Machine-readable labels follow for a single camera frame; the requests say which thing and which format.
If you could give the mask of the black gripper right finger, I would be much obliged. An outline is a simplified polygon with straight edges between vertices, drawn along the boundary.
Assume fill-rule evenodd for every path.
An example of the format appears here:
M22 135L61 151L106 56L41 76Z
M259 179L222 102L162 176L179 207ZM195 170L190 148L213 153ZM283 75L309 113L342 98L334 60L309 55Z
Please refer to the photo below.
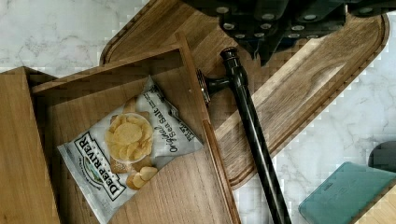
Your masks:
M347 13L369 18L394 10L395 0L260 0L260 22L270 25L270 33L260 41L261 65L298 39L338 31Z

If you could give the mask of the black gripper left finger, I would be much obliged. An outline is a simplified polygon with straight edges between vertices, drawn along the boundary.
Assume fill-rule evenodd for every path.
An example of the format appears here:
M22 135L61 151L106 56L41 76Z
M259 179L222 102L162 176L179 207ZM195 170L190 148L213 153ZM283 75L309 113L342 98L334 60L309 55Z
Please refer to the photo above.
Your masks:
M269 60L277 43L277 0L183 0L210 17L219 18L223 32L243 47L252 59Z

